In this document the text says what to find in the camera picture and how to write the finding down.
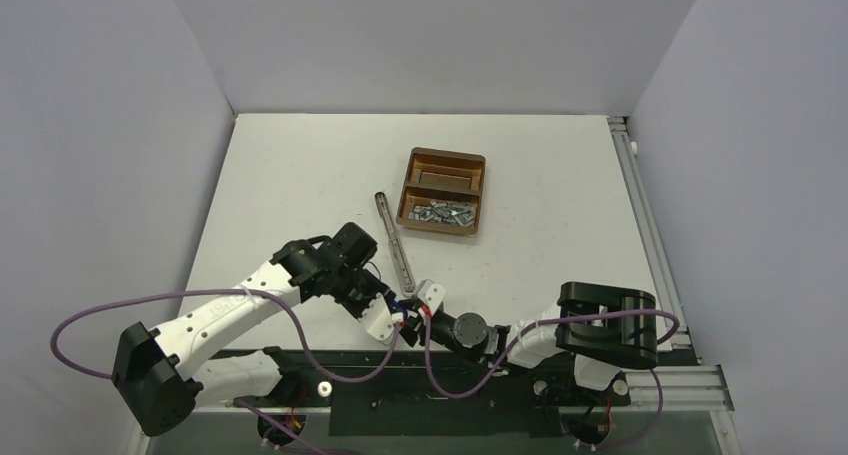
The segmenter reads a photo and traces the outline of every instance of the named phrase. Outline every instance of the metal part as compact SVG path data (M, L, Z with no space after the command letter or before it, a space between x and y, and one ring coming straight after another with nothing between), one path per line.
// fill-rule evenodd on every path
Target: metal part
M389 236L389 250L392 254L392 263L395 266L395 273L400 283L400 291L409 297L415 293L415 278L413 278L412 271L409 269L406 252L403 250L403 245L400 243L400 238L395 228L395 222L392 220L389 202L386 199L386 194L383 192L377 192L374 195L374 200L377 202L377 210L380 212L380 218L383 219L386 234Z
M411 220L449 223L460 227L474 225L477 207L467 202L440 202L430 200L429 205L416 205L409 214Z
M463 313L453 323L453 335L456 341L465 348L472 348L483 343L488 334L486 320L473 312Z
M720 366L657 367L663 389L663 410L729 411L733 403ZM633 405L622 410L651 411L657 408L657 387L648 371L624 370Z
M642 237L642 245L648 258L648 267L654 280L660 308L674 313L680 319L680 330L686 331L686 319L683 316L683 310L680 308L680 299L674 286L668 259L660 241L654 214L651 211L645 187L639 175L639 168L636 166L636 158L631 150L630 137L627 131L621 130L610 130L610 134L621 165L622 175L624 175L624 183L630 196L639 235ZM666 327L671 328L670 321L664 320L663 323L666 324Z
M736 427L733 425L730 412L712 411L710 418L713 421L716 439L722 455L742 455L742 446L739 444L739 437L736 434Z

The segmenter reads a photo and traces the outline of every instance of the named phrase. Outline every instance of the white enclosure wall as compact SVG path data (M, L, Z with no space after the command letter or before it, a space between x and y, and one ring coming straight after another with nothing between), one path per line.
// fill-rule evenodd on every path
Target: white enclosure wall
M848 4L698 0L632 118L746 454L848 453Z
M109 381L50 355L89 306L183 286L231 112L173 0L0 0L0 440L7 454L123 453ZM111 371L117 336L173 305L61 340Z
M694 0L176 0L237 112L629 114Z

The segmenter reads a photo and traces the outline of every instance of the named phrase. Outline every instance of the metal bar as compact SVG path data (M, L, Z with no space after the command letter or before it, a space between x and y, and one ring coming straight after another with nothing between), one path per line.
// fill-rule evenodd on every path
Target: metal bar
M722 455L742 455L742 445L729 412L710 412Z
M389 236L389 250L392 254L392 263L395 266L395 273L400 283L401 292L410 296L415 294L415 278L412 276L412 271L409 269L409 261L406 259L406 252L403 250L403 245L400 243L400 238L395 228L395 222L392 220L392 214L389 210L389 202L386 200L386 194L377 192L374 194L374 200L377 202L377 210L380 212L380 218L383 219L383 225L386 227L386 234Z
M720 366L657 367L663 410L670 412L733 410ZM622 411L654 411L659 401L654 377L647 371L624 370L631 405Z
M687 330L686 320L683 317L683 310L680 308L680 299L677 296L677 289L668 267L665 250L660 241L659 230L657 230L654 215L645 194L645 187L642 185L639 169L636 166L636 158L633 156L630 147L630 137L626 131L620 130L611 130L610 135L615 145L618 161L621 164L624 183L630 196L630 203L636 217L636 225L639 227L639 235L642 237L642 245L648 258L648 267L651 270L651 277L654 279L660 306L675 314L680 319L680 329L685 331ZM666 320L665 323L667 327L671 327L670 321Z

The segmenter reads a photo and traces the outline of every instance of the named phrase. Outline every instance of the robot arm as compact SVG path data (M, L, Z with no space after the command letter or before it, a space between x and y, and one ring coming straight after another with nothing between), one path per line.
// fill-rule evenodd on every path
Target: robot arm
M267 395L280 382L284 367L262 350L210 360L281 310L268 299L250 296L250 290L269 292L291 307L315 296L332 296L366 332L388 341L394 321L389 303L395 295L364 269L376 250L377 242L348 223L333 238L287 243L236 286L244 293L215 298L150 330L141 323L127 328L118 344L112 382L144 433L165 433L198 405Z

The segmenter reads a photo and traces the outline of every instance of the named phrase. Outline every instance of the purple cable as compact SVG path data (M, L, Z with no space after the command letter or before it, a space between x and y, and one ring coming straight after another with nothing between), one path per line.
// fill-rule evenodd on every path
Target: purple cable
M609 313L597 313L591 315L577 315L574 317L553 318L550 320L539 320L538 322L533 323L532 325L527 325L526 327L524 327L518 333L518 336L515 337L515 339L506 346L506 349L503 351L501 356L498 357L497 360L495 360L495 363L492 365L492 368L489 369L489 373L487 373L486 376L484 376L483 379L480 380L477 385L461 393L448 392L439 385L439 382L436 380L435 375L433 375L433 366L430 363L430 319L429 317L424 317L424 369L427 372L427 378L430 379L430 383L433 385L433 388L435 388L436 391L439 392L442 396L447 398L453 398L455 400L461 398L468 398L480 391L480 389L483 388L483 386L489 382L489 379L494 376L495 372L498 370L498 367L500 367L501 363L506 360L507 355L509 355L509 352L512 351L513 348L515 348L515 345L518 344L518 342L521 340L521 337L527 335L527 333L532 330L535 330L538 327L543 327L545 325L560 325L563 323L592 322L595 320L612 320L617 318L636 316L657 316L664 317L672 321L673 325L671 327L671 330L669 330L668 333L665 334L665 336L657 340L657 345L671 338L671 336L674 335L674 332L676 332L677 329L680 327L680 320L678 320L677 317L675 317L673 314L663 312L662 310L654 310L649 308L643 308L638 310L622 310L619 312Z
M335 373L327 370L322 367L315 356L312 354L312 351L309 348L309 345L306 343L306 334L303 333L303 325L301 325L300 320L298 320L297 315L295 315L294 310L282 299L273 295L271 293L262 291L262 290L249 290L250 293L260 296L262 298L266 298L271 300L272 302L279 305L291 318L292 322L294 322L294 327L297 330L297 336L300 338L300 343L303 345L303 354L306 355L309 363L315 367L315 370L318 370L322 374L324 374L327 378L331 380L335 380L337 382L342 383L362 383L367 382L368 380L373 379L389 363L389 359L392 358L392 354L395 351L395 347L397 346L398 332L400 331L399 327L395 325L394 333L392 335L392 341L389 345L389 349L386 351L386 356L383 357L383 361L377 365L377 368L374 369L371 373L367 375L363 375L361 377L343 377L341 375L336 375ZM240 288L219 288L219 289L207 289L207 290L187 290L183 292L170 292L170 293L162 293L159 295L151 295L149 297L141 297L132 300L124 300L122 302L112 302L106 303L104 305L98 305L96 307L89 308L87 310L83 310L75 315L68 317L68 319L64 320L59 326L56 327L56 330L53 331L53 334L50 336L50 351L53 352L53 355L62 363L71 367L72 369L84 373L86 375L90 375L92 377L103 378L106 380L111 380L112 376L105 372L98 372L97 370L92 370L90 368L83 367L82 365L70 360L66 357L61 350L59 350L59 335L68 328L68 325L76 322L81 318L85 318L89 315L93 315L95 313L105 312L107 310L114 310L116 308L123 307L131 307L133 305L141 305L143 303L150 302L158 302L161 300L171 300L175 298L185 298L185 297L202 297L208 295L244 295L245 290Z

